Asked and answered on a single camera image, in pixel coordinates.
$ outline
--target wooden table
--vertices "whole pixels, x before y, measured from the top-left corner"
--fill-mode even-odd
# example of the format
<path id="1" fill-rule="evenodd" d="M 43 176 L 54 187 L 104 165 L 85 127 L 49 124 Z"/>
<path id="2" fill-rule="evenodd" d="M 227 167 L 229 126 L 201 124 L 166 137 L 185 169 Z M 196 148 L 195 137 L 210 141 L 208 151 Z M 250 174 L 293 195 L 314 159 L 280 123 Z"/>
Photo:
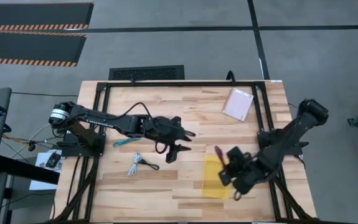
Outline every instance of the wooden table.
<path id="1" fill-rule="evenodd" d="M 92 108 L 97 82 L 83 82 L 78 104 Z M 191 151 L 180 152 L 176 162 L 165 163 L 165 154 L 157 154 L 154 143 L 147 139 L 113 148 L 124 136 L 113 129 L 106 131 L 105 153 L 98 166 L 91 222 L 249 222 L 273 221 L 274 213 L 267 183 L 258 184 L 238 202 L 230 199 L 204 197 L 201 192 L 204 158 L 214 154 L 214 146 L 224 151 L 238 146 L 243 152 L 257 152 L 257 117 L 252 105 L 245 122 L 222 114 L 232 87 L 113 87 L 108 113 L 121 114 L 142 101 L 153 116 L 180 116 L 182 125 L 197 134 L 183 145 Z M 251 88 L 243 89 L 252 94 Z M 282 128 L 292 118 L 282 82 L 266 81 L 275 128 Z M 259 94 L 262 115 L 263 100 Z M 139 106 L 131 114 L 145 114 Z M 140 152 L 148 162 L 161 167 L 154 171 L 138 166 L 134 177 L 128 177 L 133 154 Z M 76 158 L 64 160 L 55 195 L 56 214 L 65 207 Z M 287 156 L 283 168 L 286 183 L 293 197 L 311 216 L 315 216 L 306 173 L 302 163 Z M 76 192 L 80 166 L 72 195 Z M 281 215 L 285 217 L 282 196 L 278 191 Z M 83 217 L 86 193 L 81 203 Z"/>

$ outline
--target white cable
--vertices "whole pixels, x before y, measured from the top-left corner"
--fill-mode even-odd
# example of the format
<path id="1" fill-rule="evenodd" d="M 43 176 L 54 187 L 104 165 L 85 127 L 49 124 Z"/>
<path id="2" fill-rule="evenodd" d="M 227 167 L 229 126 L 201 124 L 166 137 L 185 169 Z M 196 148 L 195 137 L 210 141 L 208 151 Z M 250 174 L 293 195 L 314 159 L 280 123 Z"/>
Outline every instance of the white cable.
<path id="1" fill-rule="evenodd" d="M 34 137 L 36 137 L 43 129 L 50 126 L 50 124 L 46 124 L 45 126 L 41 127 L 29 140 L 32 140 Z M 23 149 L 25 149 L 25 146 L 22 146 L 16 153 L 14 153 L 12 156 L 10 156 L 10 159 L 19 154 Z"/>
<path id="2" fill-rule="evenodd" d="M 136 175 L 136 171 L 137 171 L 137 163 L 141 160 L 141 156 L 140 153 L 136 152 L 134 154 L 134 162 L 133 165 L 130 167 L 130 170 L 128 172 L 128 176 L 134 176 Z"/>

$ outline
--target black metal frame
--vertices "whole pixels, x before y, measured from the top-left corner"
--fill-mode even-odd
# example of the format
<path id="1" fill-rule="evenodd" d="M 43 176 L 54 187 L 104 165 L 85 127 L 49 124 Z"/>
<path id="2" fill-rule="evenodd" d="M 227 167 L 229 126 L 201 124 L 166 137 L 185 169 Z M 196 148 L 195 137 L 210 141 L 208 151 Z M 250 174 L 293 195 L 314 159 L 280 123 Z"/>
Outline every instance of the black metal frame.
<path id="1" fill-rule="evenodd" d="M 236 79 L 234 77 L 234 74 L 231 71 L 228 73 L 228 75 L 226 77 L 226 80 L 228 80 L 228 81 L 221 81 L 221 82 L 191 82 L 191 81 L 189 81 L 189 82 L 186 82 L 186 81 L 182 81 L 182 82 L 121 82 L 121 83 L 99 82 L 99 83 L 97 83 L 97 90 L 96 90 L 95 100 L 94 100 L 94 104 L 93 104 L 93 110 L 98 109 L 98 105 L 100 103 L 101 91 L 105 90 L 104 99 L 103 99 L 103 106 L 102 106 L 101 111 L 102 112 L 107 112 L 108 100 L 109 100 L 109 97 L 110 97 L 110 90 L 113 87 L 133 87 L 133 86 L 138 86 L 138 87 L 153 87 L 153 86 L 230 86 L 230 87 L 235 87 L 235 86 L 249 86 L 249 87 L 251 87 L 252 94 L 254 95 L 253 99 L 254 99 L 255 109 L 256 109 L 256 112 L 257 112 L 257 120 L 258 120 L 259 131 L 264 131 L 265 127 L 264 127 L 264 124 L 263 124 L 263 117 L 261 115 L 261 110 L 260 110 L 258 89 L 261 91 L 262 98 L 263 98 L 263 103 L 265 105 L 266 117 L 267 117 L 267 123 L 268 123 L 268 126 L 269 126 L 269 130 L 272 131 L 274 129 L 274 127 L 273 127 L 273 118 L 271 116 L 270 105 L 269 105 L 269 102 L 268 102 L 268 96 L 267 96 L 267 92 L 266 92 L 265 82 L 263 82 L 263 81 L 238 82 L 238 81 L 236 81 Z M 100 128 L 99 133 L 103 133 L 104 129 L 105 128 Z M 100 159 L 99 157 L 94 157 L 93 163 L 96 163 L 95 167 L 98 167 L 99 159 Z M 86 173 L 87 173 L 87 167 L 88 167 L 88 160 L 89 160 L 89 157 L 84 157 L 83 158 L 83 163 L 82 163 L 82 168 L 81 168 L 81 172 L 80 172 L 78 188 L 80 186 L 82 186 L 84 181 L 85 181 Z M 280 180 L 282 181 L 284 186 L 286 186 L 285 177 L 284 177 L 282 167 L 278 172 L 278 177 L 280 178 Z M 87 198 L 87 204 L 86 204 L 86 209 L 85 209 L 84 220 L 90 220 L 90 215 L 91 215 L 91 210 L 92 210 L 92 202 L 93 202 L 93 196 L 94 196 L 94 189 L 95 189 L 95 181 L 96 181 L 96 179 L 94 178 L 91 181 L 91 183 L 89 184 L 89 191 L 88 191 L 88 198 Z M 280 212 L 280 206 L 278 204 L 277 192 L 276 192 L 276 188 L 275 188 L 275 184 L 274 184 L 273 180 L 271 180 L 269 182 L 269 187 L 270 187 L 271 202 L 273 204 L 273 210 L 274 210 L 274 214 L 275 214 L 275 219 L 277 221 L 277 220 L 281 219 L 281 212 Z M 293 218 L 290 204 L 285 200 L 285 198 L 283 198 L 283 200 L 285 201 L 285 209 L 286 209 L 286 212 L 287 212 L 286 217 L 287 218 Z M 80 208 L 80 201 L 78 201 L 78 203 L 76 204 L 76 207 L 73 210 L 72 220 L 67 220 L 66 222 L 78 221 L 79 208 Z"/>

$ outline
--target white paper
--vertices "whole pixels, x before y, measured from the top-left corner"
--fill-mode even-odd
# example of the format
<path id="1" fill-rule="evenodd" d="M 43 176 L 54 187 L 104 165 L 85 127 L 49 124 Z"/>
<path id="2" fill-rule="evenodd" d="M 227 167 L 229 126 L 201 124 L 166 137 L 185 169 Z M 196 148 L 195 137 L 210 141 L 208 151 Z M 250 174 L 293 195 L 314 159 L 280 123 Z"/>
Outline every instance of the white paper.
<path id="1" fill-rule="evenodd" d="M 55 149 L 49 150 L 48 152 L 40 152 L 37 154 L 35 166 L 40 167 L 41 163 L 45 164 L 49 160 L 53 152 L 56 152 L 57 154 L 61 155 L 61 150 L 55 150 Z M 61 172 L 61 169 L 58 168 L 57 166 L 54 169 L 48 167 L 44 167 L 44 169 L 54 170 L 54 172 L 58 172 L 58 173 Z M 57 184 L 49 184 L 36 180 L 31 180 L 31 184 L 29 186 L 29 190 L 55 190 L 55 189 L 57 189 Z"/>

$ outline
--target yellow plastic sheet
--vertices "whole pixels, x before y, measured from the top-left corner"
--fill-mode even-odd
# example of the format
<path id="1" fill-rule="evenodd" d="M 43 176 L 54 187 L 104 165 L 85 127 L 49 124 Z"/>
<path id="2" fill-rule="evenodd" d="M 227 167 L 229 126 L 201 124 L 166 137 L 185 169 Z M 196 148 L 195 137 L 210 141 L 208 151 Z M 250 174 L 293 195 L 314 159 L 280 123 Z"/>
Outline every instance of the yellow plastic sheet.
<path id="1" fill-rule="evenodd" d="M 204 166 L 204 181 L 202 181 L 202 194 L 213 198 L 230 198 L 231 184 L 224 186 L 218 173 L 222 170 L 217 156 L 206 155 Z"/>

